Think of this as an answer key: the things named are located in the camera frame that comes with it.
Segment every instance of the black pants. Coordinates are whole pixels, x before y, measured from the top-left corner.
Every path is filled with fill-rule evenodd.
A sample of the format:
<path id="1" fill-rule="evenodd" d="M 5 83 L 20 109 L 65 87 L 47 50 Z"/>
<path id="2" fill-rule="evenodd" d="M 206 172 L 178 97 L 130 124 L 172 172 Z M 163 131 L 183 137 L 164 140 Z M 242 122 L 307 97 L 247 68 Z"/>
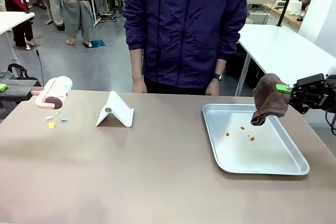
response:
<path id="1" fill-rule="evenodd" d="M 9 12 L 24 12 L 24 10 L 22 10 L 22 8 L 14 2 L 14 0 L 5 0 L 5 3 L 6 3 L 6 9 Z M 32 28 L 31 26 L 32 26 L 31 22 L 27 20 L 13 27 L 14 41 L 16 46 L 25 47 L 26 46 L 25 37 L 27 40 L 33 39 L 33 30 L 31 29 Z"/>
<path id="2" fill-rule="evenodd" d="M 203 88 L 179 88 L 167 84 L 161 84 L 144 77 L 144 82 L 147 87 L 147 93 L 152 94 L 192 94 L 205 95 L 207 87 Z"/>

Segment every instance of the towel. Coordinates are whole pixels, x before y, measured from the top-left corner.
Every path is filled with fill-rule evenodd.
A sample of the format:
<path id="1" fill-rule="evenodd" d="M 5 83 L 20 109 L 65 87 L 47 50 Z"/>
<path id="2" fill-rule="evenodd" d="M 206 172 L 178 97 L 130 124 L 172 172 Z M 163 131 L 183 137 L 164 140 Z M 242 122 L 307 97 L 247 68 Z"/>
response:
<path id="1" fill-rule="evenodd" d="M 261 78 L 257 87 L 253 89 L 257 111 L 252 116 L 252 125 L 263 125 L 269 115 L 275 115 L 279 118 L 285 116 L 290 95 L 277 91 L 277 84 L 285 85 L 278 76 L 268 73 Z"/>

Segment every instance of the person's right hand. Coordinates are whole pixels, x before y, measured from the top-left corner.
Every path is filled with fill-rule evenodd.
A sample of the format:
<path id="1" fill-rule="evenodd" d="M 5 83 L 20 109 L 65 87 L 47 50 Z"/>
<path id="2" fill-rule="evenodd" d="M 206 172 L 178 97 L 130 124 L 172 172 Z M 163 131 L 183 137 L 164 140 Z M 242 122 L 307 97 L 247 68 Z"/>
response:
<path id="1" fill-rule="evenodd" d="M 133 93 L 147 93 L 147 87 L 145 82 L 140 79 L 133 80 L 133 87 L 132 87 Z"/>

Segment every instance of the jacket sleeve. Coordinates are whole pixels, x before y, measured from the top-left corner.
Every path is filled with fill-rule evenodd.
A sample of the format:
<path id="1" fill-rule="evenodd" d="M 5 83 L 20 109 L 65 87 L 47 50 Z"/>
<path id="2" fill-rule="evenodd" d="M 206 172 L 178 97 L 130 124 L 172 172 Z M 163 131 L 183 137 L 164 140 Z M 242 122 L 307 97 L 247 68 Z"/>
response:
<path id="1" fill-rule="evenodd" d="M 126 43 L 129 50 L 143 49 L 146 41 L 146 3 L 145 0 L 125 0 Z"/>
<path id="2" fill-rule="evenodd" d="M 246 2 L 247 0 L 227 0 L 219 28 L 219 59 L 227 60 L 236 53 L 236 43 L 240 38 L 238 32 L 244 26 L 247 17 Z"/>

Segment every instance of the folded white holder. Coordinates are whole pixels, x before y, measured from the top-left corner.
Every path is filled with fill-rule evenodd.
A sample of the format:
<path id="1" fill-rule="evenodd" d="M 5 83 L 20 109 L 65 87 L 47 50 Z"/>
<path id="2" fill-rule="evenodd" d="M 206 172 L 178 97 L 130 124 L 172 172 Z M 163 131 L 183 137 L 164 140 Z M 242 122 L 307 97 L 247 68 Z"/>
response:
<path id="1" fill-rule="evenodd" d="M 126 127 L 132 126 L 134 109 L 130 109 L 115 91 L 110 92 L 106 104 L 101 109 L 96 127 L 110 113 L 112 113 Z"/>

